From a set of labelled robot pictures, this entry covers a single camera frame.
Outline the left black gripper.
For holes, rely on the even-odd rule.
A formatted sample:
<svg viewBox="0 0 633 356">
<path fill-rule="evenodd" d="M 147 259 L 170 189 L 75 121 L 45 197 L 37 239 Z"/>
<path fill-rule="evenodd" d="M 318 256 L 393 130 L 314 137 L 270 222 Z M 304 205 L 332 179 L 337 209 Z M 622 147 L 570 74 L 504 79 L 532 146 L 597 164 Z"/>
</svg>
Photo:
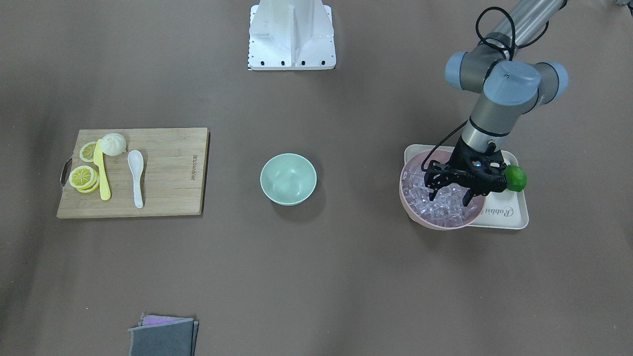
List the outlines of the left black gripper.
<svg viewBox="0 0 633 356">
<path fill-rule="evenodd" d="M 434 201 L 443 187 L 458 184 L 466 188 L 462 205 L 468 206 L 473 198 L 487 196 L 489 192 L 503 192 L 507 182 L 504 175 L 506 164 L 494 142 L 485 144 L 479 152 L 459 138 L 448 165 L 421 166 L 425 187 L 429 190 L 429 201 Z"/>
</svg>

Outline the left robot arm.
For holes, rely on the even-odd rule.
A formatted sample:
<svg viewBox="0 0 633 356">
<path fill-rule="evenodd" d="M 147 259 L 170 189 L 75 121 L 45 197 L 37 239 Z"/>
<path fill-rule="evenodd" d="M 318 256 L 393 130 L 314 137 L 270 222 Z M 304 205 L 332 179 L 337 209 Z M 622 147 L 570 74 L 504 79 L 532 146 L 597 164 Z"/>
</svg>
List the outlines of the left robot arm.
<svg viewBox="0 0 633 356">
<path fill-rule="evenodd" d="M 540 39 L 551 17 L 566 4 L 565 0 L 521 0 L 511 11 L 488 7 L 486 13 L 499 11 L 502 22 L 486 35 L 477 30 L 477 46 L 450 57 L 446 81 L 479 98 L 456 129 L 460 138 L 450 159 L 441 163 L 425 158 L 421 164 L 430 200 L 452 184 L 466 188 L 464 206 L 476 196 L 524 190 L 526 173 L 506 164 L 500 147 L 522 115 L 565 92 L 568 74 L 560 63 L 527 64 L 518 61 L 516 54 Z"/>
</svg>

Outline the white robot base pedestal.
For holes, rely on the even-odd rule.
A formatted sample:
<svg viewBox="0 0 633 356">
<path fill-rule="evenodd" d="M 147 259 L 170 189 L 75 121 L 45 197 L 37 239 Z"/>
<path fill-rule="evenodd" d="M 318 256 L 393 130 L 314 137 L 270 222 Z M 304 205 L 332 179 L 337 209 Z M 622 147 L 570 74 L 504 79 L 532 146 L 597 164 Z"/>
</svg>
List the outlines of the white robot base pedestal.
<svg viewBox="0 0 633 356">
<path fill-rule="evenodd" d="M 261 0 L 249 15 L 248 70 L 335 68 L 332 9 L 322 1 Z"/>
</svg>

